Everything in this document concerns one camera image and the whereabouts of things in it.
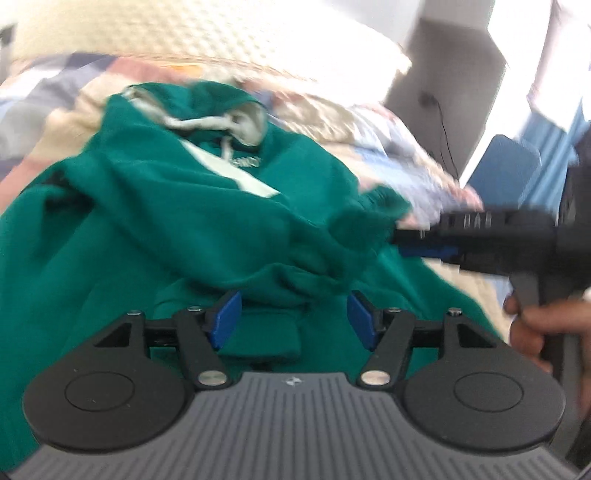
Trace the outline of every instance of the electrical cable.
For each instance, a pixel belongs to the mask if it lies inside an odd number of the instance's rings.
[[[447,130],[445,128],[445,122],[443,121],[443,110],[441,109],[441,105],[439,104],[439,101],[437,99],[436,99],[436,103],[437,103],[437,108],[439,108],[439,118],[441,119],[441,126],[443,127],[443,133],[445,134],[445,143],[447,145],[447,152],[449,153],[449,158],[452,161],[453,169],[456,172],[456,175],[454,178],[456,180],[458,180],[460,178],[460,174],[457,170],[456,163],[453,161],[452,151],[449,148],[449,139],[447,137]],[[443,160],[443,153],[441,152],[441,149],[440,149],[439,153],[441,155],[441,160]]]

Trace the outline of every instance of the bed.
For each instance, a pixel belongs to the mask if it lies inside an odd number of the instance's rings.
[[[412,205],[405,228],[482,207],[381,105],[410,66],[400,47],[318,2],[24,0],[16,9],[11,74],[0,89],[0,212],[47,166],[80,152],[110,95],[197,79],[247,90],[272,122],[343,162],[361,190],[398,191]],[[487,278],[428,265],[507,337]]]

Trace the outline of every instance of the human hand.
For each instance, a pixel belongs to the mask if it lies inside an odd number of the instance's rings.
[[[581,336],[583,376],[580,408],[582,414],[586,415],[591,408],[591,303],[564,300],[522,310],[517,298],[511,296],[505,301],[504,308],[508,314],[518,315],[511,325],[510,345],[548,373],[552,372],[552,366],[540,358],[544,335],[576,333]]]

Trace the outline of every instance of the patterned blanket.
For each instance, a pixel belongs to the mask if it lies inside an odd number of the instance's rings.
[[[0,87],[0,212],[49,165],[80,152],[98,130],[107,98],[143,82],[186,83],[194,66],[74,53],[15,65]],[[413,206],[405,223],[436,222],[440,212],[481,207],[435,163],[404,124],[379,105],[346,108],[317,96],[254,80],[235,83],[255,95],[283,128],[318,141],[368,190],[386,184]]]

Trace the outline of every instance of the ribbed gray surface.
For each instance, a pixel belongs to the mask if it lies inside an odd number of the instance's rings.
[[[414,430],[391,397],[343,374],[249,373],[199,394],[166,434],[112,455],[42,447],[14,480],[571,480],[545,449],[478,457]]]

